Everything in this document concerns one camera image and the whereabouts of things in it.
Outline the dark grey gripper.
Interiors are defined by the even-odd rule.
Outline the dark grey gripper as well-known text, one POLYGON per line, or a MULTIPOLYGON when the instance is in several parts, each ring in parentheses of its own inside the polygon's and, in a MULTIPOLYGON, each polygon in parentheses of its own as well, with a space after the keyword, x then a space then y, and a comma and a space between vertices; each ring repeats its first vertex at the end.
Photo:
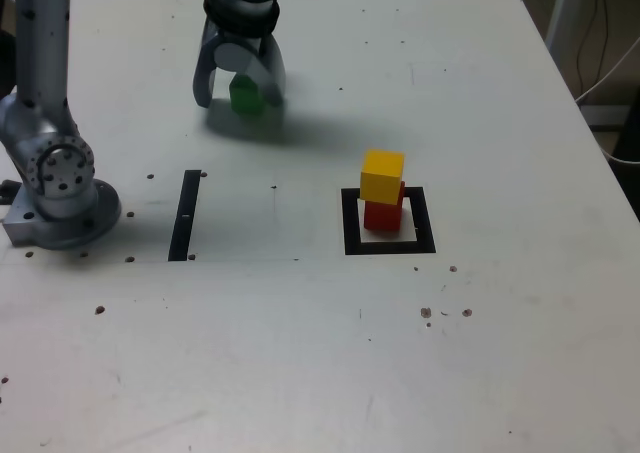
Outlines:
POLYGON ((248 38, 227 32, 212 21, 205 24, 192 84, 195 102, 200 107, 211 103, 216 66, 251 79, 271 106, 283 104, 286 73, 273 36, 248 38))

